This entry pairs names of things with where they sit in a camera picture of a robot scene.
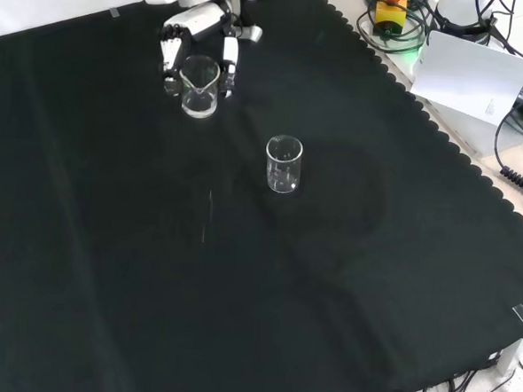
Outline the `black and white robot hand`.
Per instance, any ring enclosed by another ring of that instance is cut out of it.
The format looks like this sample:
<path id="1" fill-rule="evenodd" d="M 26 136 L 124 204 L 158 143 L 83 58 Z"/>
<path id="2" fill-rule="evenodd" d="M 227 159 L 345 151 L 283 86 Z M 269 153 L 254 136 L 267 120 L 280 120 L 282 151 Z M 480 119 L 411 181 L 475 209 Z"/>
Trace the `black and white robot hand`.
<path id="1" fill-rule="evenodd" d="M 220 92 L 225 97 L 233 94 L 238 71 L 241 40 L 257 43 L 262 29 L 251 23 L 244 13 L 236 14 L 226 0 L 212 0 L 199 4 L 168 19 L 160 31 L 163 58 L 164 88 L 173 96 L 182 91 L 181 70 L 191 49 L 191 43 L 213 32 L 223 35 Z"/>

